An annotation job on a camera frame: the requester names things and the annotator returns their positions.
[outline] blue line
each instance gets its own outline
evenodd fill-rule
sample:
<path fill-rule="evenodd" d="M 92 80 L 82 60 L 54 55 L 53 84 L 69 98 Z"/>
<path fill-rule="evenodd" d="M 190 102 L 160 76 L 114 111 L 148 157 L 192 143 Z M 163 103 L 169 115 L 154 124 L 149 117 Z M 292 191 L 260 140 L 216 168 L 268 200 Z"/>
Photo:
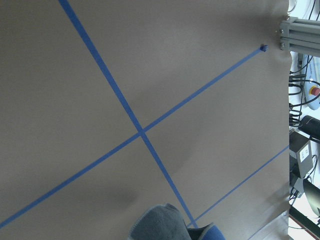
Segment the blue line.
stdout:
<path fill-rule="evenodd" d="M 148 139 L 148 137 L 145 134 L 145 132 L 143 131 L 143 129 L 142 129 L 137 117 L 135 116 L 134 112 L 132 111 L 131 107 L 129 106 L 125 96 L 123 95 L 123 93 L 121 92 L 120 88 L 118 87 L 118 85 L 117 85 L 116 81 L 114 80 L 113 76 L 111 75 L 107 65 L 105 64 L 105 62 L 101 58 L 100 54 L 98 53 L 95 45 L 93 44 L 93 42 L 91 41 L 90 37 L 88 36 L 88 34 L 87 34 L 86 30 L 84 29 L 83 25 L 81 24 L 81 22 L 79 21 L 78 17 L 76 16 L 76 13 L 74 12 L 74 10 L 72 9 L 72 7 L 70 6 L 70 4 L 68 3 L 67 0 L 59 0 L 59 2 L 61 4 L 61 6 L 63 7 L 65 13 L 68 15 L 68 17 L 69 17 L 70 21 L 72 22 L 73 26 L 75 27 L 75 29 L 79 33 L 80 37 L 82 38 L 82 40 L 85 43 L 86 47 L 90 51 L 90 53 L 93 56 L 94 60 L 98 64 L 100 70 L 102 71 L 104 77 L 106 78 L 106 80 L 110 84 L 110 86 L 113 89 L 115 95 L 117 96 L 117 98 L 121 102 L 123 108 L 125 109 L 126 113 L 130 117 L 130 119 L 131 119 L 132 123 L 134 124 L 135 128 L 137 129 L 138 133 L 143 138 L 144 143 L 147 145 L 150 153 L 152 154 L 152 156 L 154 157 L 154 159 L 157 162 L 158 166 L 160 167 L 163 175 L 165 176 L 166 180 L 168 181 L 169 185 L 171 186 L 171 188 L 172 188 L 173 192 L 175 193 L 176 197 L 180 201 L 183 209 L 188 214 L 188 217 L 190 218 L 190 221 L 192 223 L 194 223 L 195 226 L 196 226 L 194 218 L 192 217 L 192 215 L 191 215 L 186 203 L 184 202 L 184 200 L 181 197 L 178 189 L 176 188 L 175 184 L 173 183 L 173 180 L 169 176 L 168 171 L 166 170 L 165 166 L 163 165 L 162 161 L 160 160 L 159 156 L 157 155 L 155 149 L 151 145 L 151 142 Z"/>
<path fill-rule="evenodd" d="M 258 53 L 265 52 L 265 48 L 260 47 L 257 50 L 253 51 L 252 53 L 250 53 L 248 56 L 244 57 L 243 59 L 241 59 L 240 61 L 238 61 L 236 64 L 234 64 L 233 66 L 231 66 L 230 68 L 228 68 L 226 71 L 224 71 L 223 73 L 221 73 L 219 76 L 215 77 L 213 80 L 211 80 L 210 82 L 208 82 L 206 85 L 204 85 L 203 87 L 201 87 L 200 89 L 198 89 L 197 91 L 195 91 L 194 93 L 192 93 L 190 96 L 188 96 L 187 98 L 185 98 L 183 101 L 181 101 L 180 103 L 178 103 L 176 106 L 174 106 L 173 108 L 171 108 L 169 111 L 167 111 L 165 114 L 163 114 L 161 117 L 159 117 L 158 119 L 156 119 L 155 121 L 153 121 L 152 123 L 150 123 L 148 126 L 146 126 L 143 130 L 145 132 L 149 131 L 151 128 L 153 128 L 155 125 L 157 125 L 158 123 L 160 123 L 162 120 L 164 120 L 165 118 L 167 118 L 168 116 L 170 116 L 171 114 L 173 114 L 175 111 L 177 111 L 179 108 L 181 108 L 183 105 L 185 105 L 186 103 L 190 102 L 192 99 L 194 99 L 196 96 L 198 96 L 199 94 L 201 94 L 203 91 L 205 91 L 206 89 L 208 89 L 209 87 L 211 87 L 213 84 L 217 83 L 219 80 L 221 80 L 222 78 L 224 78 L 226 75 L 228 75 L 229 73 L 231 73 L 233 70 L 237 69 L 238 67 L 240 67 L 242 64 L 244 64 L 246 61 L 248 61 L 249 59 L 253 58 L 255 55 L 257 55 Z"/>
<path fill-rule="evenodd" d="M 76 13 L 74 12 L 74 10 L 72 9 L 72 7 L 70 6 L 70 4 L 68 3 L 67 0 L 59 0 L 59 2 L 61 4 L 62 8 L 64 9 L 65 13 L 68 15 L 68 17 L 69 17 L 70 21 L 72 22 L 73 26 L 75 27 L 75 29 L 79 33 L 80 37 L 82 38 L 84 44 L 86 45 L 86 47 L 90 51 L 91 55 L 93 56 L 95 62 L 98 64 L 98 66 L 99 66 L 101 72 L 103 73 L 105 79 L 108 81 L 108 83 L 110 84 L 110 86 L 111 86 L 112 90 L 114 91 L 115 95 L 117 96 L 117 98 L 121 102 L 124 110 L 126 111 L 128 116 L 130 117 L 130 119 L 131 119 L 132 123 L 134 124 L 135 128 L 138 130 L 138 132 L 140 132 L 142 130 L 142 127 L 139 124 L 136 115 L 134 114 L 134 112 L 132 111 L 131 107 L 129 106 L 127 100 L 125 99 L 125 96 L 122 94 L 122 92 L 121 92 L 120 88 L 118 87 L 114 77 L 111 75 L 111 72 L 109 71 L 107 65 L 103 61 L 103 59 L 100 56 L 99 52 L 97 51 L 94 43 L 91 41 L 91 39 L 90 39 L 89 35 L 87 34 L 85 28 L 83 27 L 83 25 L 79 21 Z"/>
<path fill-rule="evenodd" d="M 191 212 L 189 211 L 184 199 L 182 198 L 181 194 L 179 193 L 176 185 L 174 184 L 173 180 L 171 179 L 166 167 L 164 166 L 164 164 L 162 163 L 159 155 L 157 154 L 154 146 L 152 145 L 152 143 L 150 142 L 150 140 L 148 139 L 147 135 L 143 132 L 141 134 L 141 137 L 145 143 L 145 145 L 147 146 L 147 148 L 149 149 L 150 153 L 152 154 L 153 158 L 155 159 L 156 163 L 158 164 L 159 168 L 161 169 L 164 177 L 166 178 L 166 180 L 168 181 L 169 185 L 171 186 L 174 194 L 176 195 L 176 197 L 178 198 L 180 204 L 182 205 L 184 211 L 186 212 L 186 214 L 188 215 L 189 219 L 191 220 L 191 224 L 195 227 L 198 228 L 196 221 L 194 220 L 194 217 L 192 216 Z"/>
<path fill-rule="evenodd" d="M 219 203 L 221 203 L 224 199 L 226 199 L 230 194 L 232 194 L 235 190 L 237 190 L 241 185 L 243 185 L 245 182 L 247 182 L 250 178 L 252 178 L 254 175 L 256 175 L 258 172 L 260 172 L 265 166 L 267 166 L 269 163 L 271 163 L 274 159 L 276 159 L 279 155 L 281 155 L 284 151 L 286 151 L 289 148 L 289 146 L 286 146 L 284 149 L 282 149 L 280 152 L 278 152 L 274 157 L 272 157 L 269 161 L 267 161 L 265 164 L 263 164 L 261 167 L 259 167 L 256 171 L 254 171 L 250 176 L 248 176 L 245 180 L 240 182 L 237 186 L 235 186 L 231 191 L 229 191 L 226 195 L 221 197 L 215 204 L 210 206 L 207 210 L 205 210 L 203 213 L 201 213 L 197 218 L 195 218 L 195 221 L 198 221 L 200 218 L 202 218 L 205 214 L 207 214 L 209 211 L 211 211 L 215 206 L 217 206 Z"/>
<path fill-rule="evenodd" d="M 25 214 L 26 212 L 28 212 L 29 210 L 33 209 L 35 206 L 37 206 L 38 204 L 40 204 L 41 202 L 43 202 L 44 200 L 46 200 L 47 198 L 49 198 L 50 196 L 52 196 L 53 194 L 55 194 L 56 192 L 58 192 L 59 190 L 63 189 L 64 187 L 66 187 L 67 185 L 69 185 L 70 183 L 72 183 L 74 180 L 78 179 L 79 177 L 81 177 L 83 174 L 87 173 L 88 171 L 90 171 L 91 169 L 93 169 L 94 167 L 96 167 L 98 164 L 102 163 L 104 160 L 106 160 L 107 158 L 111 157 L 113 154 L 115 154 L 116 152 L 118 152 L 120 149 L 124 148 L 125 146 L 127 146 L 129 143 L 131 143 L 133 140 L 135 140 L 136 138 L 138 138 L 140 136 L 139 133 L 136 133 L 135 135 L 133 135 L 132 137 L 130 137 L 128 140 L 124 141 L 123 143 L 121 143 L 120 145 L 116 146 L 114 149 L 112 149 L 111 151 L 109 151 L 108 153 L 106 153 L 105 155 L 103 155 L 102 157 L 100 157 L 98 160 L 94 161 L 93 163 L 91 163 L 90 165 L 86 166 L 85 168 L 83 168 L 82 170 L 80 170 L 79 172 L 77 172 L 76 174 L 74 174 L 73 176 L 71 176 L 70 178 L 68 178 L 67 180 L 65 180 L 64 182 L 60 183 L 58 186 L 54 187 L 53 189 L 51 189 L 50 191 L 48 191 L 46 194 L 42 195 L 41 197 L 39 197 L 38 199 L 36 199 L 35 201 L 31 202 L 29 205 L 27 205 L 26 207 L 22 208 L 21 210 L 19 210 L 18 212 L 16 212 L 15 214 L 13 214 L 12 216 L 10 216 L 9 218 L 7 218 L 6 220 L 4 220 L 3 222 L 0 223 L 0 229 L 5 227 L 6 225 L 8 225 L 9 223 L 11 223 L 12 221 L 14 221 L 15 219 L 19 218 L 21 215 Z"/>

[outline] blue cloth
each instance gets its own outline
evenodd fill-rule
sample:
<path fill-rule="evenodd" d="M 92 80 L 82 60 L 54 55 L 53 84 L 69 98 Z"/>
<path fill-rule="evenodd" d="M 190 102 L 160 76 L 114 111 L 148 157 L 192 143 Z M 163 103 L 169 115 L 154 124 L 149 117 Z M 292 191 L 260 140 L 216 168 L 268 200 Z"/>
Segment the blue cloth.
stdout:
<path fill-rule="evenodd" d="M 132 227 L 128 240 L 226 240 L 213 223 L 202 228 L 186 228 L 185 221 L 171 204 L 147 210 Z"/>

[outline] blue tape end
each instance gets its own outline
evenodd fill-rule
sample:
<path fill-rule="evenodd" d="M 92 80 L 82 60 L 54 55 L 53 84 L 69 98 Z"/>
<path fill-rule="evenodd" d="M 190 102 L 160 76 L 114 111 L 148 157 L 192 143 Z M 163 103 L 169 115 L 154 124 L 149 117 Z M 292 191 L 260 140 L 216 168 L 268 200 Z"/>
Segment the blue tape end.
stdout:
<path fill-rule="evenodd" d="M 263 52 L 266 52 L 268 50 L 268 48 L 269 48 L 268 45 L 263 45 L 260 47 L 260 50 Z"/>

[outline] black device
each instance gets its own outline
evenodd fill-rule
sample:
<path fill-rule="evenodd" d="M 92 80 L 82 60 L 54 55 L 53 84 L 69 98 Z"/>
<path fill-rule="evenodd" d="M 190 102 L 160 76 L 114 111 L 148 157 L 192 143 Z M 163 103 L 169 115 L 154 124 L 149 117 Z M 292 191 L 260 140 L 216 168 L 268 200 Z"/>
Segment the black device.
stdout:
<path fill-rule="evenodd" d="M 320 189 L 309 182 L 307 179 L 303 180 L 303 189 L 312 211 L 320 216 Z"/>
<path fill-rule="evenodd" d="M 290 172 L 298 178 L 305 178 L 306 174 L 313 168 L 310 140 L 297 133 L 289 135 Z"/>
<path fill-rule="evenodd" d="M 320 144 L 320 120 L 312 116 L 306 115 L 301 120 L 299 129 L 310 135 L 310 140 Z"/>

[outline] blue tape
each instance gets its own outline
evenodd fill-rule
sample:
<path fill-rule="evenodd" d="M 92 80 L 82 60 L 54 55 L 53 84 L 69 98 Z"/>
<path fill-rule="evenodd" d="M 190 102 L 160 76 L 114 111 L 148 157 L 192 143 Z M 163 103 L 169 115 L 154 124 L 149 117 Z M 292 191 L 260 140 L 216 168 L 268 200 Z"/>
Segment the blue tape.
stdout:
<path fill-rule="evenodd" d="M 227 70 L 225 70 L 223 73 L 221 73 L 219 76 L 215 77 L 213 80 L 211 80 L 210 82 L 208 82 L 206 85 L 204 85 L 203 87 L 201 87 L 200 89 L 198 89 L 197 91 L 195 91 L 194 93 L 192 93 L 190 96 L 188 96 L 187 98 L 185 98 L 183 101 L 181 101 L 180 103 L 178 103 L 176 106 L 174 106 L 173 108 L 171 108 L 169 111 L 167 111 L 165 114 L 163 114 L 161 117 L 159 117 L 158 119 L 156 119 L 155 121 L 153 121 L 152 123 L 150 123 L 148 126 L 146 126 L 143 130 L 145 132 L 149 131 L 151 128 L 153 128 L 155 125 L 157 125 L 158 123 L 160 123 L 162 120 L 164 120 L 165 118 L 167 118 L 168 116 L 170 116 L 171 114 L 173 114 L 175 111 L 177 111 L 179 108 L 181 108 L 183 105 L 185 105 L 186 103 L 190 102 L 192 99 L 194 99 L 196 96 L 198 96 L 199 94 L 201 94 L 203 91 L 205 91 L 206 89 L 208 89 L 209 87 L 211 87 L 213 84 L 217 83 L 219 80 L 221 80 L 222 78 L 224 78 L 226 75 L 228 75 L 229 73 L 231 73 L 233 70 L 237 69 L 238 67 L 240 67 L 242 64 L 244 64 L 245 62 L 247 62 L 249 59 L 253 58 L 255 55 L 257 55 L 258 53 L 260 53 L 261 51 L 265 52 L 268 49 L 268 45 L 264 45 L 265 48 L 259 47 L 257 50 L 253 51 L 252 53 L 250 53 L 248 56 L 244 57 L 243 59 L 241 59 L 240 61 L 238 61 L 236 64 L 234 64 L 233 66 L 231 66 L 230 68 L 228 68 Z"/>
<path fill-rule="evenodd" d="M 195 218 L 195 221 L 198 221 L 200 218 L 202 218 L 205 214 L 207 214 L 209 211 L 211 211 L 215 206 L 217 206 L 219 203 L 221 203 L 224 199 L 226 199 L 230 194 L 232 194 L 235 190 L 237 190 L 241 185 L 243 185 L 245 182 L 247 182 L 250 178 L 252 178 L 254 175 L 256 175 L 258 172 L 260 172 L 265 166 L 267 166 L 269 163 L 271 163 L 274 159 L 276 159 L 278 156 L 280 156 L 284 151 L 286 151 L 289 148 L 289 146 L 286 146 L 284 149 L 282 149 L 280 152 L 278 152 L 274 157 L 272 157 L 269 161 L 267 161 L 265 164 L 263 164 L 261 167 L 259 167 L 256 171 L 254 171 L 252 174 L 250 174 L 245 180 L 240 182 L 237 186 L 235 186 L 231 191 L 229 191 L 226 195 L 224 195 L 222 198 L 220 198 L 215 204 L 211 205 L 207 210 L 205 210 L 203 213 L 201 213 L 197 218 Z"/>
<path fill-rule="evenodd" d="M 41 197 L 39 197 L 35 201 L 31 202 L 26 207 L 22 208 L 20 211 L 16 212 L 12 216 L 10 216 L 9 218 L 7 218 L 3 222 L 1 222 L 0 223 L 0 229 L 3 228 L 4 226 L 8 225 L 9 223 L 14 221 L 15 219 L 19 218 L 21 215 L 25 214 L 29 210 L 33 209 L 35 206 L 37 206 L 38 204 L 40 204 L 41 202 L 43 202 L 44 200 L 46 200 L 47 198 L 49 198 L 50 196 L 55 194 L 56 192 L 58 192 L 61 189 L 63 189 L 64 187 L 66 187 L 67 185 L 72 183 L 74 180 L 78 179 L 83 174 L 87 173 L 88 171 L 90 171 L 91 169 L 96 167 L 98 164 L 102 163 L 107 158 L 111 157 L 113 154 L 115 154 L 120 149 L 122 149 L 125 146 L 127 146 L 129 143 L 131 143 L 133 140 L 135 140 L 139 136 L 140 136 L 140 134 L 136 133 L 135 135 L 130 137 L 128 140 L 124 141 L 123 143 L 121 143 L 120 145 L 116 146 L 114 149 L 112 149 L 111 151 L 109 151 L 108 153 L 106 153 L 105 155 L 100 157 L 98 160 L 96 160 L 93 163 L 91 163 L 90 165 L 86 166 L 85 168 L 83 168 L 82 170 L 80 170 L 79 172 L 77 172 L 76 174 L 74 174 L 73 176 L 71 176 L 70 178 L 65 180 L 64 182 L 60 183 L 58 186 L 56 186 L 53 189 L 51 189 L 50 191 L 48 191 L 46 194 L 42 195 Z"/>
<path fill-rule="evenodd" d="M 171 188 L 172 188 L 173 192 L 175 193 L 176 197 L 178 198 L 180 204 L 182 205 L 183 209 L 185 210 L 185 212 L 187 213 L 188 217 L 190 218 L 190 221 L 192 223 L 194 223 L 195 222 L 194 218 L 192 217 L 192 215 L 191 215 L 191 213 L 190 213 L 185 201 L 181 197 L 178 189 L 176 188 L 175 184 L 173 183 L 173 180 L 169 176 L 168 171 L 166 170 L 164 164 L 162 163 L 162 161 L 160 160 L 160 158 L 159 158 L 158 154 L 156 153 L 155 149 L 151 145 L 150 140 L 148 139 L 147 135 L 143 131 L 143 129 L 142 129 L 137 117 L 135 116 L 135 114 L 132 111 L 131 107 L 129 106 L 129 103 L 127 102 L 125 96 L 123 95 L 123 93 L 121 92 L 120 88 L 118 87 L 116 81 L 114 80 L 113 76 L 111 75 L 107 65 L 105 64 L 105 62 L 101 58 L 101 56 L 100 56 L 99 52 L 97 51 L 95 45 L 91 41 L 91 39 L 88 36 L 86 30 L 84 29 L 83 25 L 81 24 L 81 22 L 79 21 L 78 17 L 76 16 L 76 13 L 74 12 L 74 10 L 72 9 L 72 7 L 70 6 L 70 4 L 68 3 L 67 0 L 59 0 L 59 2 L 61 4 L 61 6 L 63 7 L 65 13 L 68 15 L 68 17 L 69 17 L 70 21 L 72 22 L 73 26 L 75 27 L 75 29 L 79 33 L 80 37 L 82 38 L 84 44 L 86 45 L 86 47 L 90 51 L 90 53 L 93 56 L 94 60 L 98 64 L 100 70 L 102 71 L 104 77 L 106 78 L 106 80 L 110 84 L 110 86 L 113 89 L 115 95 L 117 96 L 117 98 L 121 102 L 123 108 L 125 109 L 126 113 L 130 117 L 130 119 L 131 119 L 132 123 L 134 124 L 135 128 L 137 129 L 137 131 L 141 135 L 144 143 L 147 145 L 147 148 L 149 149 L 149 151 L 152 154 L 153 158 L 155 159 L 156 163 L 160 167 L 163 175 L 165 176 L 166 180 L 168 181 L 169 185 L 171 186 Z"/>

